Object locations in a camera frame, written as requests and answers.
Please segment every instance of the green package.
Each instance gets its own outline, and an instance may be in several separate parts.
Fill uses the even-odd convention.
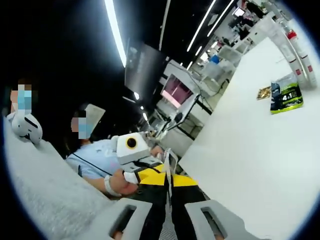
[[[271,113],[278,114],[301,107],[304,104],[297,77],[288,74],[271,82]]]

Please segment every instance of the screen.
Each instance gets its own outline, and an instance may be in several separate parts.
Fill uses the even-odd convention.
[[[237,17],[243,16],[245,14],[245,11],[242,10],[240,7],[238,7],[233,13],[232,15],[235,15]]]
[[[124,85],[151,102],[157,83],[166,67],[166,55],[137,41],[130,41],[127,50]]]
[[[180,106],[192,94],[192,91],[173,74],[171,74],[168,78],[161,93],[161,95],[170,103],[172,103],[176,108],[180,108]]]

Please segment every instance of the table surface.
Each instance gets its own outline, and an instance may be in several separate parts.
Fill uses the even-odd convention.
[[[319,59],[313,69],[320,69]],[[291,69],[266,38],[243,58],[213,114],[179,164],[259,238],[288,240],[320,193],[320,84],[301,108],[275,115],[258,90]],[[316,72],[320,83],[320,72]]]

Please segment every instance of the light blue shirt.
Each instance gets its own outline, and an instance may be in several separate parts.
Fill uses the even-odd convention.
[[[121,169],[116,153],[116,144],[113,140],[104,139],[91,144],[81,146],[74,154],[87,162],[97,166],[105,172],[113,175],[116,170]],[[80,166],[82,177],[90,179],[105,178],[107,173],[99,170],[79,157],[71,154],[66,161],[72,165]]]

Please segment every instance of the yellow circle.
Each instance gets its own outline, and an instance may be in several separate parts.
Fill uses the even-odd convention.
[[[130,139],[134,139],[134,140],[135,140],[135,146],[134,146],[134,147],[131,147],[131,146],[128,145],[128,141],[129,141]],[[126,139],[125,145],[126,145],[126,147],[127,147],[128,149],[135,149],[135,148],[138,146],[138,142],[137,142],[137,140],[136,140],[134,137],[130,136],[130,137],[128,137],[128,138]]]

